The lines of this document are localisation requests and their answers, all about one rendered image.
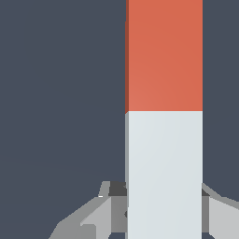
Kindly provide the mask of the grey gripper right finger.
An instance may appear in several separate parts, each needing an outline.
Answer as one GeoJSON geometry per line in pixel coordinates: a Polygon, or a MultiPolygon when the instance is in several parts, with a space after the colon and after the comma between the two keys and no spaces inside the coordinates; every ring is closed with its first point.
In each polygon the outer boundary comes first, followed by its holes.
{"type": "Polygon", "coordinates": [[[202,233],[214,239],[239,239],[239,202],[202,184],[202,233]]]}

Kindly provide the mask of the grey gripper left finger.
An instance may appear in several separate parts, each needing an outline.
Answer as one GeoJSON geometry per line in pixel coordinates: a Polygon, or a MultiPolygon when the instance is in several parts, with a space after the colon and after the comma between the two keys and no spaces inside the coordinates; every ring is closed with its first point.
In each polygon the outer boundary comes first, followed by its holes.
{"type": "Polygon", "coordinates": [[[97,197],[60,221],[49,239],[108,239],[127,232],[125,182],[103,181],[97,197]]]}

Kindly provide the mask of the orange and white peg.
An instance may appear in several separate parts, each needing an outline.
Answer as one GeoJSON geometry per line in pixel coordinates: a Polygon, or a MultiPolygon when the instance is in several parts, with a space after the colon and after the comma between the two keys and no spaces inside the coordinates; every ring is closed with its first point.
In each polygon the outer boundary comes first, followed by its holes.
{"type": "Polygon", "coordinates": [[[201,239],[203,0],[126,0],[127,239],[201,239]]]}

